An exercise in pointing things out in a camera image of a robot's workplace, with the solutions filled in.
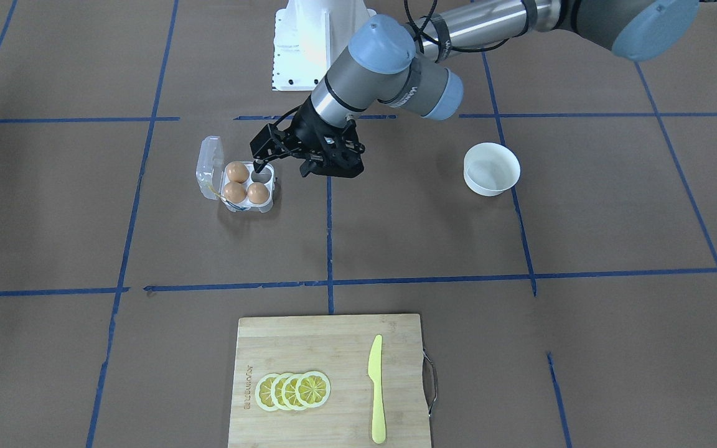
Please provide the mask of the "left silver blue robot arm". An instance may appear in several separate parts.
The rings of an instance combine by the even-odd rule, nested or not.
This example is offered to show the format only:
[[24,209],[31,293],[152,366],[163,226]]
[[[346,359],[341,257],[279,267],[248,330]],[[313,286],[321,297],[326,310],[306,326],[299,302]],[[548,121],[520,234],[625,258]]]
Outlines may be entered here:
[[565,30],[612,54],[643,62],[688,31],[697,1],[475,1],[404,22],[362,1],[290,1],[275,19],[274,68],[309,96],[288,111],[291,124],[265,125],[251,140],[253,167],[301,159],[303,177],[353,178],[364,170],[356,119],[370,105],[444,120],[464,86],[444,61],[487,53],[532,32]]

